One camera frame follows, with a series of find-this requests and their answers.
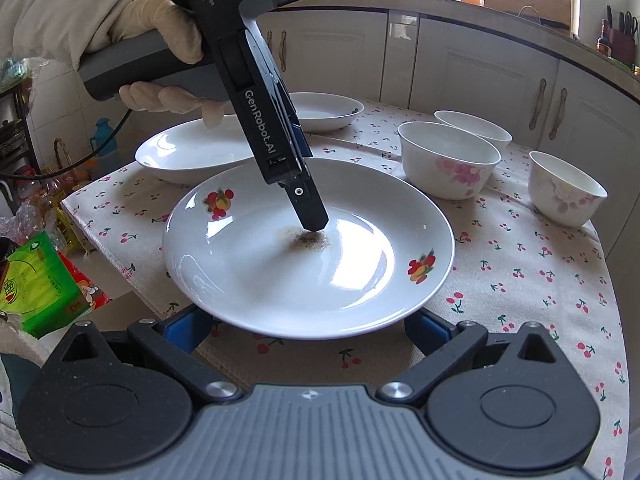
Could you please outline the left forearm white sleeve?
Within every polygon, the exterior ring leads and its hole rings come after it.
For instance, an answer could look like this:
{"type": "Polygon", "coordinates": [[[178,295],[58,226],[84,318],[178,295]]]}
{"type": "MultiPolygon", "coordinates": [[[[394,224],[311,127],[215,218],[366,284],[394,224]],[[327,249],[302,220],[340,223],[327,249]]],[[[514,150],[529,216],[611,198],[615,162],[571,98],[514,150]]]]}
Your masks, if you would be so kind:
{"type": "Polygon", "coordinates": [[[132,0],[1,0],[1,57],[42,58],[76,68],[132,0]]]}

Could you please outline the left gloved hand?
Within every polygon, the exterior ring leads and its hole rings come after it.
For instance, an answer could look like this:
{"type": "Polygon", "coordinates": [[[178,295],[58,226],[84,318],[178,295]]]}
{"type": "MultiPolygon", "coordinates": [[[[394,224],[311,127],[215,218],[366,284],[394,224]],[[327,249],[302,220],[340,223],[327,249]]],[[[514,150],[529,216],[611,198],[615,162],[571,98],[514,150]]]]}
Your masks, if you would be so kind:
{"type": "MultiPolygon", "coordinates": [[[[171,0],[129,0],[106,30],[108,45],[136,38],[156,30],[178,60],[194,65],[203,59],[202,37],[194,21],[171,0]]],[[[199,98],[178,87],[162,87],[150,82],[125,84],[119,96],[135,112],[186,114],[200,110],[204,125],[213,129],[224,118],[224,103],[199,98]]]]}

